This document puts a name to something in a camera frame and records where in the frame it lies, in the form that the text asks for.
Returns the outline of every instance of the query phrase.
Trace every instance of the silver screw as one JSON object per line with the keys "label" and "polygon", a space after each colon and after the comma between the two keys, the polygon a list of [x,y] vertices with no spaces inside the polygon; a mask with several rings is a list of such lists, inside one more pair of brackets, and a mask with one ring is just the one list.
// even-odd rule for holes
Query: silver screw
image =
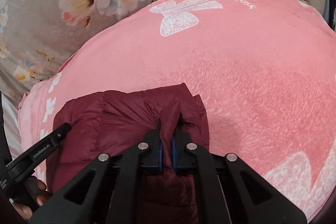
{"label": "silver screw", "polygon": [[138,148],[141,150],[145,150],[149,147],[148,143],[139,143]]}
{"label": "silver screw", "polygon": [[233,153],[227,154],[226,158],[228,161],[236,161],[238,159],[237,155]]}
{"label": "silver screw", "polygon": [[109,155],[106,154],[106,153],[100,154],[98,156],[98,160],[100,160],[100,161],[107,161],[108,159],[109,159]]}
{"label": "silver screw", "polygon": [[197,148],[197,144],[195,144],[195,143],[188,143],[187,144],[187,148],[189,150],[195,150]]}

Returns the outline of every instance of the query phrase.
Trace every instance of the pink plush fabric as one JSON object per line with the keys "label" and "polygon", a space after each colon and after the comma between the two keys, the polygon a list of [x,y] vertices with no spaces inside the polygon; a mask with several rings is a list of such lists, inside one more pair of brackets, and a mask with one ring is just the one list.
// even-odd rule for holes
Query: pink plush fabric
{"label": "pink plush fabric", "polygon": [[22,145],[73,98],[186,83],[206,107],[210,151],[238,154],[310,220],[336,184],[335,55],[336,34],[298,0],[159,0],[33,87]]}

